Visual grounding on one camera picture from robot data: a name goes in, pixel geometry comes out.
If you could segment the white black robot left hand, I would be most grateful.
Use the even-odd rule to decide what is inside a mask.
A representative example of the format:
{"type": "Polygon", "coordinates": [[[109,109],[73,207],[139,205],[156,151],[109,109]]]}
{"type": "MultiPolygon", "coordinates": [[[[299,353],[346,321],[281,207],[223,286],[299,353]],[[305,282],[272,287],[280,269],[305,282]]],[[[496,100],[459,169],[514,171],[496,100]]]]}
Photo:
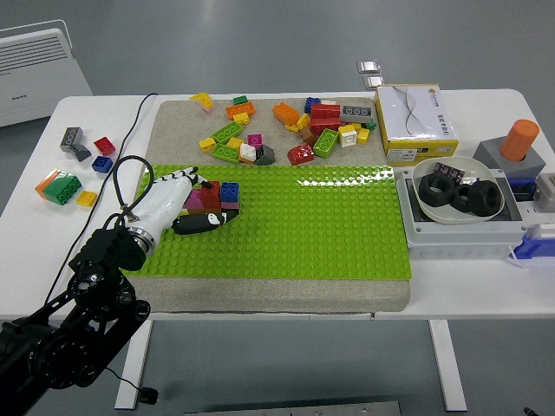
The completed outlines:
{"type": "Polygon", "coordinates": [[[212,188],[208,180],[197,174],[196,167],[186,168],[157,178],[147,195],[134,208],[135,219],[127,223],[134,240],[147,254],[157,248],[161,234],[172,229],[178,235],[213,231],[238,216],[237,210],[202,213],[180,218],[181,209],[200,184],[212,188]]]}

